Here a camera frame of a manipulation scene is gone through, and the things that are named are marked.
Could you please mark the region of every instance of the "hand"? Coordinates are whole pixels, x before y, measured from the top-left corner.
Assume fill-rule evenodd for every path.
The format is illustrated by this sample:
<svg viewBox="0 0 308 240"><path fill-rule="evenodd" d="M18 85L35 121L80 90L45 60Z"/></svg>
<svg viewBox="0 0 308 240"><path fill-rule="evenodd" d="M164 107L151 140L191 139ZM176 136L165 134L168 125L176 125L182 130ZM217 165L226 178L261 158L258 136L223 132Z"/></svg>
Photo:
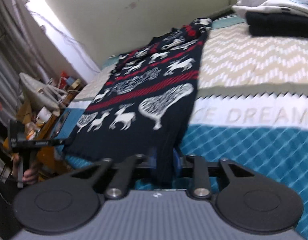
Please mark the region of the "hand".
<svg viewBox="0 0 308 240"><path fill-rule="evenodd" d="M12 175L15 178L17 178L19 164L20 164L20 157L15 154L13 157L13 172L12 172ZM34 161L31 164L31 167L24 172L22 182L30 185L38 182L38 170L40 169L40 167L41 164L37 161Z"/></svg>

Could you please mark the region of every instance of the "gray ribbed surface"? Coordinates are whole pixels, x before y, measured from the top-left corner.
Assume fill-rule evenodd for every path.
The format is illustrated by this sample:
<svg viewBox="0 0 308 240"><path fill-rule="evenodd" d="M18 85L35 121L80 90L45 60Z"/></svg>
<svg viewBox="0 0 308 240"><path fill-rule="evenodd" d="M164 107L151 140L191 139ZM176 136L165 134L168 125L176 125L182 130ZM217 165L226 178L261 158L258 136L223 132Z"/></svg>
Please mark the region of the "gray ribbed surface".
<svg viewBox="0 0 308 240"><path fill-rule="evenodd" d="M68 234L39 236L22 231L14 240L303 239L293 230L274 236L243 233L224 223L208 202L192 200L183 191L157 193L131 191L122 200L107 201L94 220Z"/></svg>

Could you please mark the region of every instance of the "folded dark pants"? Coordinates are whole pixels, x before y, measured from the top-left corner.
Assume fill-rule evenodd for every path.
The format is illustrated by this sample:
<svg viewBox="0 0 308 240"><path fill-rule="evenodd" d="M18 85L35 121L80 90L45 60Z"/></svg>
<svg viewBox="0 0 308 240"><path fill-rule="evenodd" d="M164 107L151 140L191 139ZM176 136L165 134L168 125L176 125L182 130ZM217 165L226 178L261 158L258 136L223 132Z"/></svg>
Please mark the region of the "folded dark pants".
<svg viewBox="0 0 308 240"><path fill-rule="evenodd" d="M247 12L246 21L252 36L308 38L308 18L287 13Z"/></svg>
<svg viewBox="0 0 308 240"><path fill-rule="evenodd" d="M4 199L12 203L19 189L16 183L7 181L5 184L0 181L0 193ZM21 230L19 223L13 214L13 208L7 204L0 195L0 238L11 239Z"/></svg>

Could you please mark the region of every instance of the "curtain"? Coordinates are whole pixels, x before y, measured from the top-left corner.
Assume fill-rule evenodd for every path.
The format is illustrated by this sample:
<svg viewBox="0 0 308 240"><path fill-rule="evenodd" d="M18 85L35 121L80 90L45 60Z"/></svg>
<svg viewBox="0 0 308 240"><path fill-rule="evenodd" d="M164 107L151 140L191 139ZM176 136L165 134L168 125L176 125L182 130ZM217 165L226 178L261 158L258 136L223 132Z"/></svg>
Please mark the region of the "curtain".
<svg viewBox="0 0 308 240"><path fill-rule="evenodd" d="M26 73L44 83L55 78L56 74L31 41L30 30L19 10L19 6L24 5L18 4L20 0L10 0L13 5L10 12L4 1L0 0L0 121L7 126L22 103L19 73Z"/></svg>

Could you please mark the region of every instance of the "blue checkered fabric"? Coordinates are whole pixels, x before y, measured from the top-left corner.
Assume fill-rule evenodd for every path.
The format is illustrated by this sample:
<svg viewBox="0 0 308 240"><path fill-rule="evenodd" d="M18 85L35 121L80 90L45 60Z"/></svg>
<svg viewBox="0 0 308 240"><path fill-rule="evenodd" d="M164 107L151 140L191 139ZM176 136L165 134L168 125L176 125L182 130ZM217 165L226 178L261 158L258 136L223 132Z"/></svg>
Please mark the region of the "blue checkered fabric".
<svg viewBox="0 0 308 240"><path fill-rule="evenodd" d="M296 230L308 239L308 131L190 125L181 150L212 162L227 157L294 189L304 202Z"/></svg>

